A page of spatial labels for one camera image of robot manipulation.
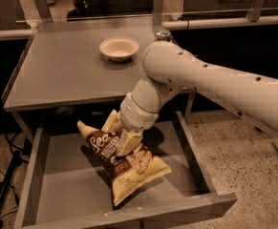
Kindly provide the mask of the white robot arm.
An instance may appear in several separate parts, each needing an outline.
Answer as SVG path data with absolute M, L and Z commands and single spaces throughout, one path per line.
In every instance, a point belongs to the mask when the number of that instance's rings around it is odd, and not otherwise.
M 278 79 L 203 62 L 174 43 L 156 41 L 143 54 L 144 75 L 121 102 L 121 125 L 148 130 L 161 107 L 186 88 L 278 138 Z

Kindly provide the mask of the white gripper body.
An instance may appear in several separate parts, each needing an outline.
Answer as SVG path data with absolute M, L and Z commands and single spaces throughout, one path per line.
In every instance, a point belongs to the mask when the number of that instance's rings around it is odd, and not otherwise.
M 123 125 L 129 130 L 148 130 L 159 117 L 158 114 L 148 113 L 139 107 L 131 94 L 127 94 L 121 102 L 119 115 Z

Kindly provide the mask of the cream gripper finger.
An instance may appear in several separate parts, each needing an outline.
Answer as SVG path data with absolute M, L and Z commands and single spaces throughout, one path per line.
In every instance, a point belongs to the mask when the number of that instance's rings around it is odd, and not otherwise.
M 129 155 L 142 141 L 142 132 L 123 129 L 120 135 L 117 156 Z
M 117 133 L 123 128 L 119 112 L 112 110 L 101 130 L 105 133 Z

